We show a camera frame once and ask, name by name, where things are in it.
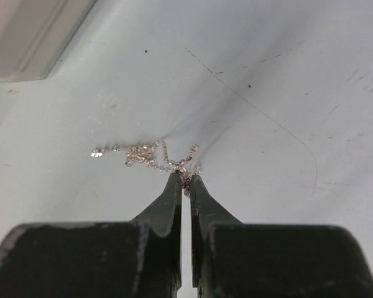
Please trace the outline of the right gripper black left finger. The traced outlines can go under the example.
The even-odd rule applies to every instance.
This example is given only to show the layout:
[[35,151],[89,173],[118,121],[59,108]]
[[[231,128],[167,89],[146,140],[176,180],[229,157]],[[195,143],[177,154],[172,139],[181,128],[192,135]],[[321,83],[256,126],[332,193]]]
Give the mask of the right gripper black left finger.
[[170,174],[161,195],[131,220],[139,228],[135,297],[176,297],[181,287],[182,183]]

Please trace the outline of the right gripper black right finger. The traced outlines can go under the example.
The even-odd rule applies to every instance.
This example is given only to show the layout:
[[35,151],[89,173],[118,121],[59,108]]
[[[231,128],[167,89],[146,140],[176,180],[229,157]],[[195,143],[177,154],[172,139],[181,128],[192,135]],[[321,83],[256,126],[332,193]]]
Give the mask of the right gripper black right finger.
[[211,196],[199,175],[191,178],[190,207],[193,287],[197,288],[198,297],[217,297],[213,265],[215,239],[211,232],[217,224],[241,225],[242,222]]

